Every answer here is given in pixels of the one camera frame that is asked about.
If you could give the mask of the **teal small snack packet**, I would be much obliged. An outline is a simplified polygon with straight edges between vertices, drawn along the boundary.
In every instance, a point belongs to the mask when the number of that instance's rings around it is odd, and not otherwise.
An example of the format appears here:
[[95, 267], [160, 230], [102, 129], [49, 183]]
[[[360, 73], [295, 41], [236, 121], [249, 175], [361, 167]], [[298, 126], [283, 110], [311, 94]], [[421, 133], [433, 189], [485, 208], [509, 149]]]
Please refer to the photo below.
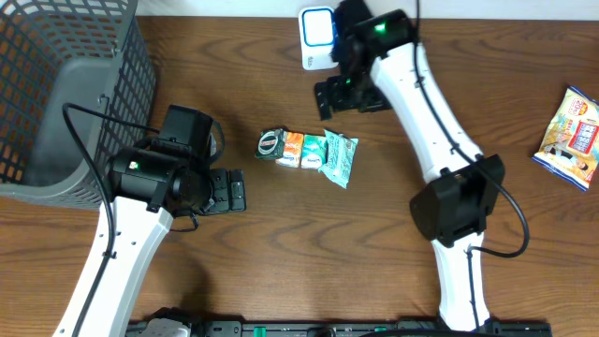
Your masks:
[[302, 169], [320, 169], [326, 163], [327, 139], [324, 136], [306, 135], [304, 137], [300, 167]]

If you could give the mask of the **large beige snack bag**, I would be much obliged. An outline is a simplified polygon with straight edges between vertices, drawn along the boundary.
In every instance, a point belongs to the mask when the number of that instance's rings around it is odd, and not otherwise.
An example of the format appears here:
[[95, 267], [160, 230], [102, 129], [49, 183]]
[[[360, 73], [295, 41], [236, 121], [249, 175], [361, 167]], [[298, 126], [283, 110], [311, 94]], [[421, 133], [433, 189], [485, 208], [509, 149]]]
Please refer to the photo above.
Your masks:
[[569, 86], [532, 160], [586, 192], [598, 169], [598, 101]]

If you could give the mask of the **dark green round-logo packet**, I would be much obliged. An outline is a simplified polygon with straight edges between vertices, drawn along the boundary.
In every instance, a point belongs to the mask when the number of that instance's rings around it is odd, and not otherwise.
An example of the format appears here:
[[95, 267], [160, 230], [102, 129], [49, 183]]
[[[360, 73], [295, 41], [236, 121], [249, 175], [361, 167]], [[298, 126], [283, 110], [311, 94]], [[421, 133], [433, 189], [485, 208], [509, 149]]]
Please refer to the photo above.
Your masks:
[[260, 160], [276, 160], [283, 156], [287, 132], [282, 128], [265, 130], [260, 134], [255, 157]]

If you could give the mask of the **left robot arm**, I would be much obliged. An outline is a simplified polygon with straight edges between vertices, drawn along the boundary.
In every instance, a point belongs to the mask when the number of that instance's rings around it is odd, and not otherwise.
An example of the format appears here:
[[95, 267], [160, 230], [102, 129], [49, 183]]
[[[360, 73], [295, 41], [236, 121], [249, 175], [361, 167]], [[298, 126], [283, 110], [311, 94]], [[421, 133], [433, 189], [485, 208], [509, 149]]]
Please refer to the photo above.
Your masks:
[[98, 184], [103, 209], [90, 253], [58, 336], [124, 336], [153, 256], [188, 217], [243, 212], [243, 173], [215, 168], [225, 149], [222, 126], [199, 110], [171, 105], [162, 128], [124, 147], [99, 168], [82, 144], [65, 103], [66, 127]]

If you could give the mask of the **light green snack packet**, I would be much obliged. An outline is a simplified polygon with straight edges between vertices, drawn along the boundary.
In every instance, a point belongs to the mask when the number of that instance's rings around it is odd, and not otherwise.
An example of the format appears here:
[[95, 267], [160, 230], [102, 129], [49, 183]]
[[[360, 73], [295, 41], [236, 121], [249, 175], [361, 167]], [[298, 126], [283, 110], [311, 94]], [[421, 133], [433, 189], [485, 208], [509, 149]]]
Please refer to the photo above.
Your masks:
[[325, 131], [328, 153], [326, 163], [318, 170], [343, 189], [350, 181], [351, 169], [359, 139]]

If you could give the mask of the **orange small snack packet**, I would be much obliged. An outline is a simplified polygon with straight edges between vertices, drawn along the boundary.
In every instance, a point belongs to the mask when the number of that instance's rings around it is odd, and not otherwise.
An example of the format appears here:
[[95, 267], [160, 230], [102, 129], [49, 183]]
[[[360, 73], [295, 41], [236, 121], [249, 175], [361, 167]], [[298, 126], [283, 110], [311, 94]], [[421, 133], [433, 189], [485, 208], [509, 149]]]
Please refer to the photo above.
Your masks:
[[303, 149], [304, 135], [302, 133], [287, 132], [283, 156], [275, 160], [280, 166], [298, 168], [300, 166]]

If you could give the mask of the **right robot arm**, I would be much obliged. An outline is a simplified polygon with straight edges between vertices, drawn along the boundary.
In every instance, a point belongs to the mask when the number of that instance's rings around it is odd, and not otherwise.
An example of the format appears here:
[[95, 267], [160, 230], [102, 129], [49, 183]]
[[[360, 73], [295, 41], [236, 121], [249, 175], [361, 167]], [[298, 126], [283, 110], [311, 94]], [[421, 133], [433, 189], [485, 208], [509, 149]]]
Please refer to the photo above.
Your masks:
[[481, 248], [504, 163], [483, 155], [461, 127], [431, 74], [419, 27], [403, 10], [376, 16], [363, 1], [342, 1], [325, 13], [329, 59], [340, 73], [314, 87], [320, 117], [345, 110], [396, 113], [425, 183], [409, 208], [433, 247], [439, 316], [451, 330], [478, 330], [490, 319]]

